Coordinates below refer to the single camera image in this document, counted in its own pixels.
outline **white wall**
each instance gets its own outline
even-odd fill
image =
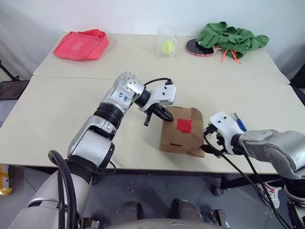
[[[304,0],[0,0],[0,58],[30,76],[60,31],[156,34],[170,24],[196,36],[219,21],[269,36],[283,73],[305,62]]]

